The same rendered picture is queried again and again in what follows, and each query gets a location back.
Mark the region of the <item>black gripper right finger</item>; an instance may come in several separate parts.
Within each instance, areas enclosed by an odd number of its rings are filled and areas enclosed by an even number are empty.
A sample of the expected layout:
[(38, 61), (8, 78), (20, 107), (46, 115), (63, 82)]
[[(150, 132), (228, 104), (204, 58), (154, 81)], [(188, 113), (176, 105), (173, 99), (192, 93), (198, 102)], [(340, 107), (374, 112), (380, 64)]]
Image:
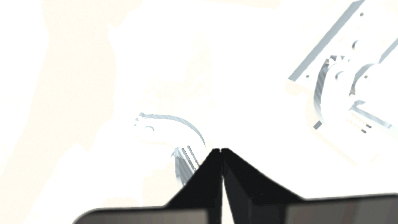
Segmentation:
[(398, 224), (398, 193), (305, 198), (221, 148), (233, 224)]

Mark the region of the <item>white flat plate with holes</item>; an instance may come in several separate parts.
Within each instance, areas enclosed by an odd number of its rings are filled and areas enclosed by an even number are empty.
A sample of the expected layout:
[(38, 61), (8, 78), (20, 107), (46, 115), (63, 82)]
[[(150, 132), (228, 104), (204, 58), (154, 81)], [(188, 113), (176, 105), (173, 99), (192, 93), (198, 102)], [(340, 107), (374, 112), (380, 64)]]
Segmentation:
[(325, 58), (341, 54), (354, 60), (355, 76), (349, 93), (361, 93), (386, 65), (378, 63), (382, 46), (370, 21), (373, 11), (370, 0), (352, 1), (287, 79), (314, 90)]

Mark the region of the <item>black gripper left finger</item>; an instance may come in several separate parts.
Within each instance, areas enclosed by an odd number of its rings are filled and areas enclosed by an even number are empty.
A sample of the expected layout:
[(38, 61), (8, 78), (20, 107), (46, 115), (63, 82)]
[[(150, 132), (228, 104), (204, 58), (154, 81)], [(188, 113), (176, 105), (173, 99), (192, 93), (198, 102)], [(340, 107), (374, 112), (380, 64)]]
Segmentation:
[(213, 148), (189, 181), (163, 206), (102, 207), (80, 214), (72, 224), (222, 224), (223, 168)]

